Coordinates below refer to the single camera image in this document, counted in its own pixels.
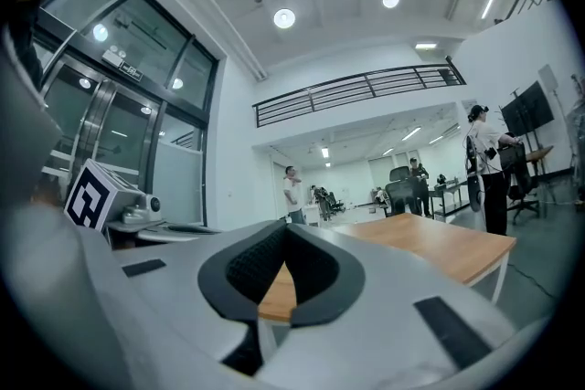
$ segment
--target monitor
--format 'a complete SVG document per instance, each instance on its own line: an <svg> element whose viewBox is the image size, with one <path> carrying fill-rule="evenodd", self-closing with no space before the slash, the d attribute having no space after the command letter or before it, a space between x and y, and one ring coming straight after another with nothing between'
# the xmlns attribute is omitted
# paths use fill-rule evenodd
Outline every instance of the monitor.
<svg viewBox="0 0 585 390"><path fill-rule="evenodd" d="M508 129L516 136L533 132L554 120L547 97L538 81L504 106L502 115Z"/></svg>

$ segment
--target floor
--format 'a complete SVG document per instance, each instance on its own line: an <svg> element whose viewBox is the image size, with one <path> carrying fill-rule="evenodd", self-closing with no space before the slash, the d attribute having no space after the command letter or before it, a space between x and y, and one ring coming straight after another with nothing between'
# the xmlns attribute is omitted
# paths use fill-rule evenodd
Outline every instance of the floor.
<svg viewBox="0 0 585 390"><path fill-rule="evenodd" d="M508 236L517 239L510 254L504 286L497 306L518 327L548 316L562 294L572 271L577 254L582 248L585 234L585 213L578 213L572 205L571 185L567 177L554 179L549 187L541 186L540 217L523 211L512 224L514 212L508 213ZM551 193L557 198L552 204ZM362 206L333 216L322 222L322 227L364 223L384 218L384 211ZM477 214L470 208L448 216L448 223L456 226L478 228ZM491 298L496 275L491 275L473 286L487 298Z"/></svg>

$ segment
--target desk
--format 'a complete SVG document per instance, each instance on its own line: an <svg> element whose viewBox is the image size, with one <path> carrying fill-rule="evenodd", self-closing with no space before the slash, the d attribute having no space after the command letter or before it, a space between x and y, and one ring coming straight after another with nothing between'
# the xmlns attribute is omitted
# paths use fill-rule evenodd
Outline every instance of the desk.
<svg viewBox="0 0 585 390"><path fill-rule="evenodd" d="M467 185L467 181L460 182L460 183L454 184L454 185L447 185L444 188L439 188L439 189L435 188L434 190L429 191L429 197L431 198L431 210L432 210L433 217L435 216L435 205L432 202L432 198L434 196L436 196L437 198L440 198L442 200L442 211L438 211L437 215L441 215L443 217L447 217L448 215L452 215L453 213L464 209L466 206L469 206L469 202L467 202L467 203L462 202L462 199L461 199L461 186L462 185ZM454 202L454 198L455 198L455 192L457 192L459 194L459 203L457 203L457 202L453 203L453 205L450 206L452 208L451 210L447 210L447 206L445 205L445 192L449 192L449 193L453 194L453 202Z"/></svg>
<svg viewBox="0 0 585 390"><path fill-rule="evenodd" d="M336 227L335 231L374 244L408 250L468 286L499 269L493 303L500 295L508 255L516 243L513 237L473 231L410 213ZM295 306L293 278L282 266L259 306L259 313L269 321L288 321Z"/></svg>

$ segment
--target office chair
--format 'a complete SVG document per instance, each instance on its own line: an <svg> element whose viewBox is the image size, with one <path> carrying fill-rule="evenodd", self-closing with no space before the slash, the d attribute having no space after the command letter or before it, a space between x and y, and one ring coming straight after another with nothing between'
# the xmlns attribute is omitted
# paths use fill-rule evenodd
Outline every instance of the office chair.
<svg viewBox="0 0 585 390"><path fill-rule="evenodd" d="M390 183L386 185L386 193L390 200L392 215L399 215L405 212L408 203L410 212L413 215L420 213L418 204L415 202L410 180L410 169L408 166L400 166L390 171Z"/></svg>
<svg viewBox="0 0 585 390"><path fill-rule="evenodd" d="M530 210L540 216L538 210L538 200L526 200L526 196L538 187L536 177L531 177L528 172L527 157L524 145L510 146L499 151L502 169L506 181L510 184L512 175L516 178L517 185L511 185L508 189L508 197L515 205L509 206L508 211L516 211L512 224L516 224L516 219L522 210Z"/></svg>
<svg viewBox="0 0 585 390"><path fill-rule="evenodd" d="M331 209L332 213L344 213L346 211L346 204L344 204L341 200L335 200L335 194L333 192L329 192L326 200L329 203L329 208Z"/></svg>

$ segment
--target black strip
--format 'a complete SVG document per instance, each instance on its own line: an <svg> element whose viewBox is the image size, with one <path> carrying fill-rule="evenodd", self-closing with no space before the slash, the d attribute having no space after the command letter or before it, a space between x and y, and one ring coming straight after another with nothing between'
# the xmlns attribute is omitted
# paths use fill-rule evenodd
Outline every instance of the black strip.
<svg viewBox="0 0 585 390"><path fill-rule="evenodd" d="M122 270L128 278L132 278L148 273L149 271L161 269L162 267L166 267L166 264L160 258L154 258L152 260L146 260L145 262L126 265L125 267L122 267Z"/></svg>
<svg viewBox="0 0 585 390"><path fill-rule="evenodd" d="M492 351L440 297L420 300L413 305L460 370L477 363Z"/></svg>

